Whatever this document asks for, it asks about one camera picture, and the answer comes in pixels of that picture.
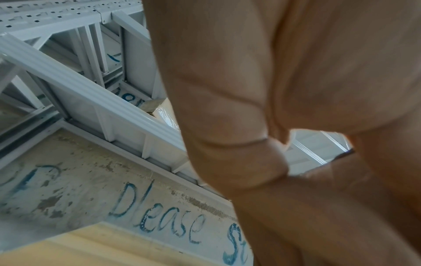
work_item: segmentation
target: person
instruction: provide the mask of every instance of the person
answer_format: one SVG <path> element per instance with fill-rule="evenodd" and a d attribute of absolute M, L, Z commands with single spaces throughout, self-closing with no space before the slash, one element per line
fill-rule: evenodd
<path fill-rule="evenodd" d="M 294 128 L 345 134 L 419 218 L 419 1 L 143 5 L 190 161 L 232 200 L 256 265 L 303 265 L 301 251 L 330 265 L 421 265 L 405 226 L 322 181 L 289 176 L 280 144 Z"/>

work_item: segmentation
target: skin fold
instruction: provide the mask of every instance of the skin fold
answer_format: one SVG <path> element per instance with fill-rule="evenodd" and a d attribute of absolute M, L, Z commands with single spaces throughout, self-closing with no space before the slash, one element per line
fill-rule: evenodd
<path fill-rule="evenodd" d="M 289 177 L 280 144 L 294 128 L 344 133 L 373 179 L 421 215 L 421 2 L 143 4 L 190 161 L 232 200 L 261 266 L 302 265 L 301 251 L 332 265 L 421 265 L 396 219 L 323 178 Z"/>

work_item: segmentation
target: plastic-wrapped box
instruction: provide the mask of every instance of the plastic-wrapped box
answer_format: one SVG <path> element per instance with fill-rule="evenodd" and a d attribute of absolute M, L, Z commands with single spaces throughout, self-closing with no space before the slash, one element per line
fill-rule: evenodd
<path fill-rule="evenodd" d="M 154 116 L 159 121 L 166 123 L 173 129 L 180 131 L 171 102 L 168 98 L 146 101 L 140 106 L 140 109 Z"/>

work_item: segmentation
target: wall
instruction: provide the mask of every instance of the wall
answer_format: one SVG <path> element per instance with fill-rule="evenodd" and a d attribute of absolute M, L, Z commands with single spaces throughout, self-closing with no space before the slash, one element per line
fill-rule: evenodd
<path fill-rule="evenodd" d="M 234 211 L 60 130 L 0 170 L 0 249 L 107 221 L 221 265 L 252 265 Z"/>

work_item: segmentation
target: metal rack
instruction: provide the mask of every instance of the metal rack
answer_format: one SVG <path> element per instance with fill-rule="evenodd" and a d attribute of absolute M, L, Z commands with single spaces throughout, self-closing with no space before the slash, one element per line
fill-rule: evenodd
<path fill-rule="evenodd" d="M 117 46 L 114 53 L 118 48 L 121 53 L 113 67 L 107 51 L 110 42 Z M 57 60 L 40 50 L 44 43 L 59 55 Z M 140 1 L 0 4 L 0 56 L 0 73 L 5 73 L 0 85 L 18 84 L 21 92 L 25 86 L 32 91 L 40 88 L 64 118 L 55 129 L 64 127 L 220 198 L 195 173 L 180 133 L 138 108 L 143 101 L 166 97 Z M 45 132 L 31 143 L 42 140 Z M 297 131 L 285 156 L 291 173 L 299 174 L 348 149 L 346 139 L 337 133 Z M 0 159 L 0 166 L 19 154 Z"/>

